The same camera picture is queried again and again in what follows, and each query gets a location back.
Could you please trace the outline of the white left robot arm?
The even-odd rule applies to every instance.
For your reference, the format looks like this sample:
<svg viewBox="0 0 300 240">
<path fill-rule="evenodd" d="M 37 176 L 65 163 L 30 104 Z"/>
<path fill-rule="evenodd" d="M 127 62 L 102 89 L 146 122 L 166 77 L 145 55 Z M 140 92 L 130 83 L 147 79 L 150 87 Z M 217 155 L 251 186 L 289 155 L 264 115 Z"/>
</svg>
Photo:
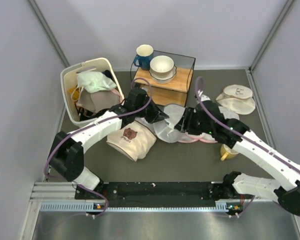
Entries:
<svg viewBox="0 0 300 240">
<path fill-rule="evenodd" d="M 104 191 L 103 181 L 85 167 L 85 152 L 110 133 L 131 124 L 135 118 L 144 118 L 147 123 L 153 124 L 168 117 L 153 102 L 150 94 L 141 88 L 133 88 L 123 103 L 110 107 L 88 125 L 71 133 L 59 132 L 54 138 L 46 166 L 86 190 L 92 198 L 99 198 Z"/>
</svg>

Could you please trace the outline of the blue zipper white mesh bag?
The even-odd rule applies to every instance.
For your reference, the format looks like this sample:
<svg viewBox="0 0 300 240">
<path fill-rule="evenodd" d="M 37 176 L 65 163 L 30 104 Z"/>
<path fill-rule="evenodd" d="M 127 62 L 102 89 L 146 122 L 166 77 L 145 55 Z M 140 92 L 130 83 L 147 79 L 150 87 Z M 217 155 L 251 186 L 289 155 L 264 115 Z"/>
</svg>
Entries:
<svg viewBox="0 0 300 240">
<path fill-rule="evenodd" d="M 184 135 L 177 129 L 176 124 L 181 120 L 185 107 L 178 104 L 168 104 L 163 108 L 163 112 L 169 116 L 162 121 L 153 124 L 156 136 L 166 143 L 176 143 Z"/>
</svg>

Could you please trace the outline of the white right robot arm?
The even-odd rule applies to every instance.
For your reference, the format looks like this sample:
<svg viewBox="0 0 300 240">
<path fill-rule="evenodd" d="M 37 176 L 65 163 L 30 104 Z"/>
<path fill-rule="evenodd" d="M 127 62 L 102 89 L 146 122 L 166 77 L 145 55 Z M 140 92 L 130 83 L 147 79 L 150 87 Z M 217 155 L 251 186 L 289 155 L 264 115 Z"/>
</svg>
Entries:
<svg viewBox="0 0 300 240">
<path fill-rule="evenodd" d="M 240 120 L 225 118 L 216 103 L 207 99 L 196 107 L 183 107 L 178 112 L 174 128 L 194 136 L 209 134 L 272 177 L 267 179 L 232 172 L 223 179 L 223 192 L 227 197 L 235 198 L 239 194 L 258 196 L 300 216 L 300 164 L 267 145 Z"/>
</svg>

